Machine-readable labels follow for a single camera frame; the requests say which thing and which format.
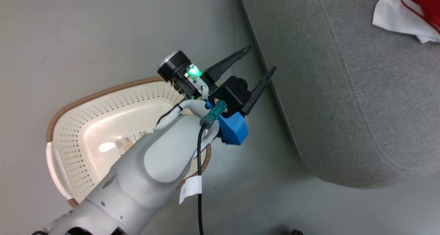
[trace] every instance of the concrete floor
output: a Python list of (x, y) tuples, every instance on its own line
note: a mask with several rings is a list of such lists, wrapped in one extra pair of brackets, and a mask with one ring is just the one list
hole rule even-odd
[[(60, 108), (155, 76), (175, 49), (205, 69), (252, 41), (240, 0), (0, 0), (0, 21), (2, 235), (31, 234), (69, 210), (44, 153)], [(233, 72), (250, 86), (264, 74), (255, 51)], [(383, 190), (325, 183), (303, 166), (271, 91), (246, 120), (242, 146), (212, 145), (206, 234), (440, 233), (439, 175)], [(176, 191), (143, 234), (198, 234), (196, 198), (179, 206)]]

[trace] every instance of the teal connector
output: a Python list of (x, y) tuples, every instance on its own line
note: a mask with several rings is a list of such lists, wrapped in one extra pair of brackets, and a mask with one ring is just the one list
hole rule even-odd
[(209, 113), (200, 120), (200, 126), (206, 124), (206, 128), (212, 127), (214, 122), (219, 119), (227, 107), (228, 105), (223, 100), (219, 100), (217, 104), (211, 108)]

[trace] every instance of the black cable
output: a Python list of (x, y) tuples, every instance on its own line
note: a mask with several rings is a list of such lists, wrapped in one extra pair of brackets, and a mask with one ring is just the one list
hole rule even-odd
[(163, 114), (161, 117), (159, 117), (159, 119), (157, 120), (157, 122), (156, 122), (156, 126), (159, 124), (159, 122), (165, 117), (165, 116), (168, 116), (170, 113), (171, 113), (171, 111), (173, 111), (173, 109), (175, 108), (175, 107), (179, 107), (180, 108), (180, 111), (182, 111), (183, 110), (183, 108), (180, 106), (180, 104), (183, 102), (183, 101), (185, 101), (185, 100), (187, 100), (186, 98), (184, 98), (184, 99), (182, 99), (180, 102), (178, 102), (176, 105), (174, 105), (174, 107), (172, 107), (170, 110), (168, 110), (165, 114)]
[[(205, 131), (206, 124), (203, 124), (198, 132), (197, 138), (197, 175), (201, 175), (201, 138)], [(198, 194), (198, 230), (203, 235), (203, 222), (201, 220), (201, 194)]]

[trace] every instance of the sticker label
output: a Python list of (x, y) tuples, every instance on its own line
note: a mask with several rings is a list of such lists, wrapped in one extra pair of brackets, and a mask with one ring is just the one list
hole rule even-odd
[(114, 144), (118, 149), (119, 155), (123, 155), (126, 151), (128, 151), (130, 147), (132, 147), (133, 144), (140, 139), (140, 137), (152, 132), (152, 129), (146, 129), (115, 141)]
[(188, 178), (180, 189), (179, 205), (185, 198), (195, 194), (201, 194), (201, 175)]

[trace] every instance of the white plastic basket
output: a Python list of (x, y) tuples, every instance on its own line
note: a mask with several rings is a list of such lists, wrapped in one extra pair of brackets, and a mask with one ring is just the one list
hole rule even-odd
[[(120, 158), (117, 147), (103, 150), (102, 145), (140, 131), (152, 132), (157, 119), (182, 99), (160, 78), (147, 78), (100, 91), (61, 109), (47, 129), (46, 157), (55, 185), (72, 207), (84, 200)], [(210, 155), (209, 146), (202, 153), (203, 170)], [(193, 160), (187, 177), (196, 172), (197, 160)]]

